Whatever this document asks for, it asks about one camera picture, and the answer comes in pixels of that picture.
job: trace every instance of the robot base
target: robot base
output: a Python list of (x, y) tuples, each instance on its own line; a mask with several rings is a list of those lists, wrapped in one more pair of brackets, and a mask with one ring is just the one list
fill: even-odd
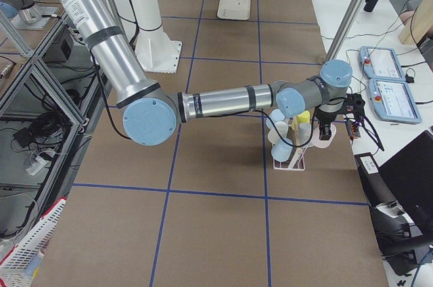
[[(56, 7), (44, 6), (39, 6), (39, 9), (41, 10), (42, 15), (51, 15), (56, 13), (56, 11), (58, 10)], [(27, 24), (21, 19), (19, 15), (17, 15), (12, 19), (11, 23), (17, 30), (43, 30), (43, 28), (45, 28), (50, 19), (51, 18), (41, 18), (38, 22), (35, 22), (33, 24)]]
[(147, 40), (147, 51), (143, 51), (142, 46), (141, 49), (139, 49), (139, 46), (137, 45), (135, 48), (135, 54), (146, 72), (176, 73), (179, 58), (181, 56), (182, 42), (169, 41), (168, 44), (173, 46), (173, 48), (170, 47), (172, 50), (171, 53), (166, 54), (163, 58), (159, 56), (159, 60), (153, 53), (155, 49), (152, 49), (151, 39)]

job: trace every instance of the grid line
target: grid line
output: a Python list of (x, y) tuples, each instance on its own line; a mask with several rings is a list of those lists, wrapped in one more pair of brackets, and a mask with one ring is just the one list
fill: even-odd
[[(202, 13), (203, 13), (203, 6), (204, 6), (204, 0), (202, 0), (202, 6), (200, 8), (200, 18), (202, 17)], [(199, 31), (200, 31), (200, 20), (198, 20), (196, 40), (194, 42), (194, 48), (193, 48), (193, 52), (192, 52), (191, 64), (189, 65), (189, 74), (188, 74), (187, 84), (186, 84), (186, 88), (185, 88), (186, 92), (188, 92), (189, 82), (191, 80), (191, 73), (192, 73), (192, 67), (193, 67), (193, 63), (194, 63), (194, 55), (196, 53), (196, 47), (197, 47), (197, 40), (198, 40), (198, 33), (199, 33)], [(162, 210), (161, 224), (160, 224), (160, 229), (159, 229), (159, 233), (158, 233), (158, 241), (156, 243), (155, 256), (154, 256), (154, 264), (152, 266), (152, 274), (150, 276), (149, 287), (153, 287), (153, 285), (154, 285), (156, 266), (158, 265), (158, 255), (159, 255), (159, 250), (160, 250), (160, 245), (161, 245), (162, 233), (163, 233), (163, 230), (164, 230), (165, 216), (166, 216), (166, 212), (167, 212), (168, 199), (170, 197), (170, 188), (171, 188), (171, 182), (173, 180), (173, 173), (174, 173), (174, 170), (175, 170), (176, 157), (177, 157), (177, 148), (179, 147), (179, 140), (180, 140), (180, 137), (181, 137), (181, 130), (182, 130), (182, 124), (179, 125), (179, 128), (177, 130), (175, 152), (173, 154), (173, 161), (171, 163), (170, 177), (168, 178), (167, 192), (166, 192), (165, 201), (164, 201), (164, 208)]]
[[(175, 19), (181, 19), (181, 20), (207, 20), (207, 21), (219, 21), (219, 22), (259, 22), (254, 20), (223, 20), (220, 18), (193, 18), (189, 16), (172, 16), (172, 15), (166, 15), (161, 16), (161, 18), (175, 18)], [(276, 23), (276, 24), (298, 24), (298, 25), (318, 25), (317, 22), (287, 22), (287, 21), (260, 21), (262, 23)]]
[[(96, 183), (73, 183), (74, 187), (93, 187), (96, 189), (117, 189), (117, 190), (138, 190), (147, 192), (170, 192), (171, 194), (193, 194), (199, 196), (217, 196), (217, 197), (230, 197), (230, 198), (250, 198), (250, 199), (265, 199), (265, 196), (257, 196), (254, 194), (228, 194), (223, 192), (206, 192), (206, 191), (193, 191), (193, 190), (179, 190), (179, 189), (162, 189), (157, 187), (137, 187), (129, 185), (110, 185), (110, 184), (96, 184)], [(347, 206), (368, 206), (366, 202), (359, 201), (341, 201), (341, 200), (324, 200), (324, 199), (308, 199), (308, 198), (290, 198), (290, 197), (277, 197), (268, 196), (268, 200), (276, 201), (289, 201), (289, 202), (307, 202), (314, 204), (339, 204)]]
[[(180, 57), (180, 59), (194, 59), (194, 60), (213, 60), (216, 62), (252, 62), (259, 63), (259, 60), (242, 60), (242, 59), (220, 59), (220, 58), (202, 58), (202, 57)], [(283, 64), (283, 65), (305, 65), (305, 66), (320, 66), (318, 62), (266, 62), (261, 61), (262, 64)]]
[[(262, 48), (260, 41), (260, 0), (257, 0), (257, 35), (258, 35), (258, 69), (260, 72), (260, 84), (263, 84), (262, 72)], [(271, 235), (269, 233), (269, 201), (268, 201), (268, 181), (266, 168), (266, 139), (265, 139), (265, 119), (262, 118), (262, 153), (263, 153), (263, 184), (265, 187), (265, 229), (266, 229), (266, 258), (267, 258), (267, 276), (268, 287), (272, 287), (272, 267), (271, 267)]]

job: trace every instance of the white plastic basket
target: white plastic basket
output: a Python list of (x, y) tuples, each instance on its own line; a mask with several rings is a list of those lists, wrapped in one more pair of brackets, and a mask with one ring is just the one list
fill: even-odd
[(47, 247), (65, 203), (65, 198), (57, 200), (0, 262), (0, 287), (29, 287), (32, 284), (24, 270), (39, 250)]

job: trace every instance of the white pole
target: white pole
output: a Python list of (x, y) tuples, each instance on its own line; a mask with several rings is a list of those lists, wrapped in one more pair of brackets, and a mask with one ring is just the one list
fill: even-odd
[(171, 41), (162, 27), (158, 0), (132, 0), (140, 27), (135, 54), (145, 70), (176, 72), (182, 42)]

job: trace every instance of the robotic arm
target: robotic arm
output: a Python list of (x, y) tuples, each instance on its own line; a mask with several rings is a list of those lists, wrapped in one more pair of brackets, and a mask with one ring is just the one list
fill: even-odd
[(116, 90), (124, 129), (139, 144), (161, 144), (175, 132), (178, 123), (191, 118), (254, 111), (275, 104), (289, 118), (316, 106), (321, 106), (325, 114), (336, 113), (343, 106), (352, 69), (340, 60), (329, 61), (320, 76), (302, 83), (276, 82), (167, 95), (157, 81), (146, 76), (102, 0), (59, 1)]
[(0, 0), (0, 9), (7, 18), (13, 18), (18, 11), (27, 24), (38, 22), (42, 18), (39, 6), (33, 0)]

